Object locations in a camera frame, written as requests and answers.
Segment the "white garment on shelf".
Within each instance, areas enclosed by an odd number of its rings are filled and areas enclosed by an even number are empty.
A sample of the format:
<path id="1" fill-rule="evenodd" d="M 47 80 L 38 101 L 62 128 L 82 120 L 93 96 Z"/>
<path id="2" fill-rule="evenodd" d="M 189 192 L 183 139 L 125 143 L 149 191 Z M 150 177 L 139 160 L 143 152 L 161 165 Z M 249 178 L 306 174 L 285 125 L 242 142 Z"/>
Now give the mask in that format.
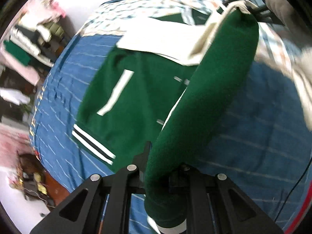
<path id="1" fill-rule="evenodd" d="M 21 91 L 16 89 L 0 88 L 1 97 L 17 106 L 27 105 L 30 103 L 30 97 L 22 94 Z"/>

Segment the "checkered quilt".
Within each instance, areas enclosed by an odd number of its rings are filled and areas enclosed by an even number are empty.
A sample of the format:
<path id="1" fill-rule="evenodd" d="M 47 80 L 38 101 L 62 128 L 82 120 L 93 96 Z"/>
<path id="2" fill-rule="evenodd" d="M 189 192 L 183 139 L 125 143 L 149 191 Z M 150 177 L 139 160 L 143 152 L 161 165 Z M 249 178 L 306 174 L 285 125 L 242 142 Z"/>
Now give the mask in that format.
<path id="1" fill-rule="evenodd" d="M 161 18 L 178 14 L 189 25 L 205 22 L 226 0 L 112 0 L 100 5 L 80 29 L 81 36 L 123 35 L 132 18 Z M 282 56 L 294 60 L 302 49 L 288 35 L 288 29 L 273 23 L 259 23 L 259 53 L 276 62 Z"/>

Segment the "blue striped bed sheet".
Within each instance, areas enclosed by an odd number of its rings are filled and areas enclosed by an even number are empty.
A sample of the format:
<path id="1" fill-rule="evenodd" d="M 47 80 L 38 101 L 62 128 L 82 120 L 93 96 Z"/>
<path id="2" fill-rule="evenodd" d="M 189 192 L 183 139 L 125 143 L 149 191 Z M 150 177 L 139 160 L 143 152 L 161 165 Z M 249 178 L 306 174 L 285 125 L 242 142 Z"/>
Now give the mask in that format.
<path id="1" fill-rule="evenodd" d="M 94 173 L 111 170 L 71 137 L 85 90 L 118 41 L 75 36 L 51 69 L 35 104 L 30 141 L 43 166 L 68 191 Z M 224 173 L 285 233 L 311 206 L 311 132 L 291 80 L 254 63 L 245 86 L 196 162 L 204 173 Z"/>

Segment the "white fleece blanket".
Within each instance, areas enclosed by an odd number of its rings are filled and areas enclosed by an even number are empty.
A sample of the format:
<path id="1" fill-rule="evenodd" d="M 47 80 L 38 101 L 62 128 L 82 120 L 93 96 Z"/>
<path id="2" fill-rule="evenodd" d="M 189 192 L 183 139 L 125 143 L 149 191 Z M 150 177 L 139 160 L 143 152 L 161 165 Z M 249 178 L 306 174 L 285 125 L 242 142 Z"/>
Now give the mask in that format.
<path id="1" fill-rule="evenodd" d="M 299 94 L 306 126 L 311 130 L 311 30 L 287 0 L 265 0 L 265 4 L 288 28 L 294 40 L 304 47 L 293 60 L 291 77 Z"/>

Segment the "pile of folded clothes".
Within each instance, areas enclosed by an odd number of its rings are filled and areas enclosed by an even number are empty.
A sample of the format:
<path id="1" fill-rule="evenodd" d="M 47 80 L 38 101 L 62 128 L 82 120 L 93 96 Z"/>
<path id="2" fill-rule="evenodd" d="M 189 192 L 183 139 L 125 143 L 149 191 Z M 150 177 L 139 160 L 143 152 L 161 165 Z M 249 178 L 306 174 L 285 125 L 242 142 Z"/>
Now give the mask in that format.
<path id="1" fill-rule="evenodd" d="M 7 28 L 3 49 L 24 66 L 52 67 L 70 40 L 60 24 L 65 17 L 55 0 L 29 0 Z"/>

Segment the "pink cloth shelf cover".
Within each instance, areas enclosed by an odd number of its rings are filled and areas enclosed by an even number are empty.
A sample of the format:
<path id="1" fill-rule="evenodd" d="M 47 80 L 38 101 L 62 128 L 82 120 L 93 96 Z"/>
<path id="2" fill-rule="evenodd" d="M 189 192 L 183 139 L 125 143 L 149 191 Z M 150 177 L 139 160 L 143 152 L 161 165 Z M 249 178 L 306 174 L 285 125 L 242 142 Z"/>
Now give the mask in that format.
<path id="1" fill-rule="evenodd" d="M 4 66 L 16 71 L 20 76 L 34 86 L 36 86 L 40 81 L 39 74 L 32 66 L 24 66 L 3 47 L 1 47 L 1 63 Z"/>

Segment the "green varsity jacket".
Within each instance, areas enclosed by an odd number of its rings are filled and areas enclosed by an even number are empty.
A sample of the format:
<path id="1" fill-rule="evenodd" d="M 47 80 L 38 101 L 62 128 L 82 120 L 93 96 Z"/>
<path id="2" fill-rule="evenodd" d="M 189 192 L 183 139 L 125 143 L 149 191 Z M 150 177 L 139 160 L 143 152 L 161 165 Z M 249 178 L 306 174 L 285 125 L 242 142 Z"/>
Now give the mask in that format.
<path id="1" fill-rule="evenodd" d="M 152 143 L 145 210 L 161 233 L 186 230 L 186 203 L 170 174 L 209 141 L 253 62 L 259 26 L 251 6 L 234 1 L 197 25 L 135 9 L 107 26 L 121 39 L 88 86 L 72 136 L 113 172 Z"/>

